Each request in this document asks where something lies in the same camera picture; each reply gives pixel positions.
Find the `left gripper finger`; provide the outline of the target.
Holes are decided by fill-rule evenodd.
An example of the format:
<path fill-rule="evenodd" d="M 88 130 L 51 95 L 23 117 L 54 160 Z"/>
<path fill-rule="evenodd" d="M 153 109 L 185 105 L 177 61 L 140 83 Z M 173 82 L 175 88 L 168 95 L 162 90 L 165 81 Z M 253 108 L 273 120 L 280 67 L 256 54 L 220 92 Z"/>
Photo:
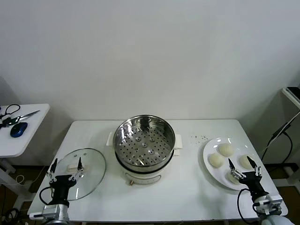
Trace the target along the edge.
<path fill-rule="evenodd" d="M 83 165 L 81 162 L 81 157 L 79 158 L 77 171 L 71 175 L 69 178 L 70 181 L 77 181 L 83 175 Z"/>
<path fill-rule="evenodd" d="M 54 176 L 56 166 L 57 166 L 58 159 L 56 158 L 53 164 L 50 166 L 50 171 L 47 172 L 47 177 L 49 179 L 49 183 L 53 183 L 56 181 L 56 178 Z"/>

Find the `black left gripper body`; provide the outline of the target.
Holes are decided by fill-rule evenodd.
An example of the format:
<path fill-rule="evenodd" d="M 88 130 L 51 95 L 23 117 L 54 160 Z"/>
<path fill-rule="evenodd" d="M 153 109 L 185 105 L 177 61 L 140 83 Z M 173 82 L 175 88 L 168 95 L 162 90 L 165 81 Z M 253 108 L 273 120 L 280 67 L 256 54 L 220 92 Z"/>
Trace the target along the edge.
<path fill-rule="evenodd" d="M 55 177 L 56 181 L 50 184 L 50 187 L 54 189 L 50 204 L 69 204 L 69 189 L 76 185 L 76 180 L 71 177 L 72 175 L 60 175 Z"/>

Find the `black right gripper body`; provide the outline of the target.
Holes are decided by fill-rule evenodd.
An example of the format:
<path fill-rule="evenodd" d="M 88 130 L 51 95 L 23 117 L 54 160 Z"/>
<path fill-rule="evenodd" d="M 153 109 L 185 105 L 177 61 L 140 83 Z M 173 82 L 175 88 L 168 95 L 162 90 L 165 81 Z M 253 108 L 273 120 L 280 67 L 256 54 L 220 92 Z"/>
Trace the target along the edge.
<path fill-rule="evenodd" d="M 252 199 L 257 199 L 268 194 L 260 184 L 262 176 L 256 175 L 255 172 L 243 172 L 242 174 L 244 177 L 240 178 L 239 182 L 248 187 Z"/>

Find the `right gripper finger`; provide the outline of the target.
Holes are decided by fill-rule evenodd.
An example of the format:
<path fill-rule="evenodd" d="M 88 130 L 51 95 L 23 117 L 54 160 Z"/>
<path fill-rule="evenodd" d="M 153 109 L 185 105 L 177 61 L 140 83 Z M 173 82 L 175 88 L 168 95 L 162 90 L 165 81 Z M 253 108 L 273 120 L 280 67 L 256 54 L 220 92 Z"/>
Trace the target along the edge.
<path fill-rule="evenodd" d="M 240 181 L 240 180 L 244 179 L 244 175 L 235 168 L 235 166 L 234 166 L 233 162 L 231 161 L 231 159 L 228 159 L 228 161 L 229 161 L 229 167 L 230 167 L 230 173 L 231 173 L 231 175 L 237 181 Z"/>
<path fill-rule="evenodd" d="M 254 169 L 255 176 L 262 177 L 261 167 L 258 166 L 251 157 L 247 156 L 247 159 L 248 159 L 250 165 L 252 166 L 252 168 Z"/>

